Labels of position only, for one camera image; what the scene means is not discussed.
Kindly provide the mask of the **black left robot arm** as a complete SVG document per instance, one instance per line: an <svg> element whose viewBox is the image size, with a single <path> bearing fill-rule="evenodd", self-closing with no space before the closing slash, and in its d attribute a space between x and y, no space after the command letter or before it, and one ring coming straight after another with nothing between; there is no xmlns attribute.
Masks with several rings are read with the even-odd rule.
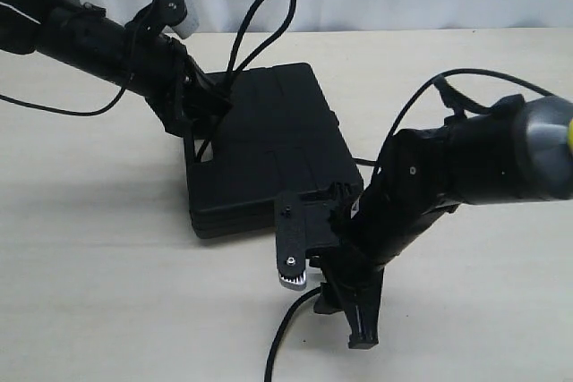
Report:
<svg viewBox="0 0 573 382"><path fill-rule="evenodd" d="M225 116L227 90L212 81L181 43L185 0L151 0L125 25L81 0L1 0L1 48L39 52L143 98L179 136L197 120Z"/></svg>

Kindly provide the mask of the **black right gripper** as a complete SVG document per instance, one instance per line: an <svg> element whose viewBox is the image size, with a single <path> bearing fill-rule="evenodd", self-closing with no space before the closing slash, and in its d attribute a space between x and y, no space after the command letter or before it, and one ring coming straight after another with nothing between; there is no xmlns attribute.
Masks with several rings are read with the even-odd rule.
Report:
<svg viewBox="0 0 573 382"><path fill-rule="evenodd" d="M325 282L313 311L345 312L351 333L348 348L369 350L379 343L379 316L384 269L403 250L400 228L384 220L361 222L341 217L343 249L314 262Z"/></svg>

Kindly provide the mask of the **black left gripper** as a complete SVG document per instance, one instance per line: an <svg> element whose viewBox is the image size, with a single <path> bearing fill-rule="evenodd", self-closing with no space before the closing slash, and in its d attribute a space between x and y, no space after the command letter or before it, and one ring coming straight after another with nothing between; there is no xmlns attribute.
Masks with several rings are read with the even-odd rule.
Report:
<svg viewBox="0 0 573 382"><path fill-rule="evenodd" d="M129 65L132 77L129 90L144 97L162 123L165 132L182 137L192 132L205 137L210 115L224 117L233 107L230 92L222 81L214 81L205 72L196 72L196 107L190 104L192 77L183 44L166 35L139 36Z"/></svg>

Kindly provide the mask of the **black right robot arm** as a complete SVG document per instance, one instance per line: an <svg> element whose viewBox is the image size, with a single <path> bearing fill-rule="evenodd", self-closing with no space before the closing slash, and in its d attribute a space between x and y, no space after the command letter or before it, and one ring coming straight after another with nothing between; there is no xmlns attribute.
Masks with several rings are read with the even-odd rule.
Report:
<svg viewBox="0 0 573 382"><path fill-rule="evenodd" d="M505 97L483 115L396 133L381 169L330 215L339 245L320 256L319 313L343 312L348 345L379 342L386 266L439 218L462 205L569 200L572 104Z"/></svg>

